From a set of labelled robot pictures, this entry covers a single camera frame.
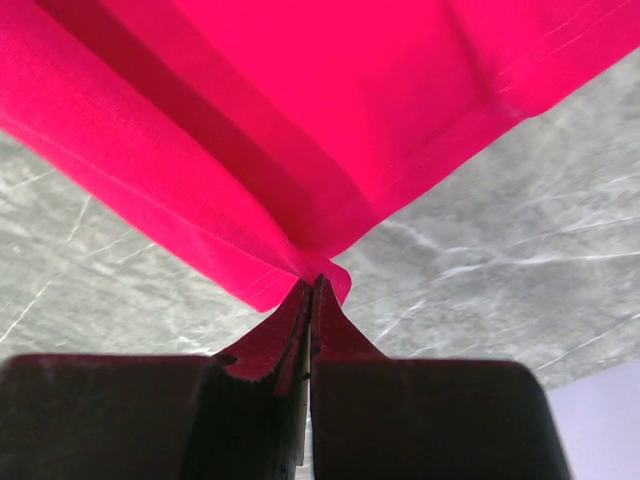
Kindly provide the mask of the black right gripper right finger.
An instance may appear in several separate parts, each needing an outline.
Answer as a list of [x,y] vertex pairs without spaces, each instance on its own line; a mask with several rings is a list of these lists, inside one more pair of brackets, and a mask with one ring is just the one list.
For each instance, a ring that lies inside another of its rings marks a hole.
[[504,360],[394,359],[312,297],[311,419],[318,479],[567,479],[546,395]]

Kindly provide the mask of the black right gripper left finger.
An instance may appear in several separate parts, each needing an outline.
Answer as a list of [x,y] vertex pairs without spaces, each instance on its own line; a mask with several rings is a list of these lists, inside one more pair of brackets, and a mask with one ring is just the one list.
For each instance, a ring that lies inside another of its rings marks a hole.
[[5,479],[291,479],[304,458],[310,287],[212,355],[1,365]]

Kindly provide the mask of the red t-shirt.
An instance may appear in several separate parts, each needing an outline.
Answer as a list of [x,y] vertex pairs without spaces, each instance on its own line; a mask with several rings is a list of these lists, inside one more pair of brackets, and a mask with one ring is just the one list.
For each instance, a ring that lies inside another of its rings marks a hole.
[[5,1],[1,127],[266,311],[638,45],[635,1]]

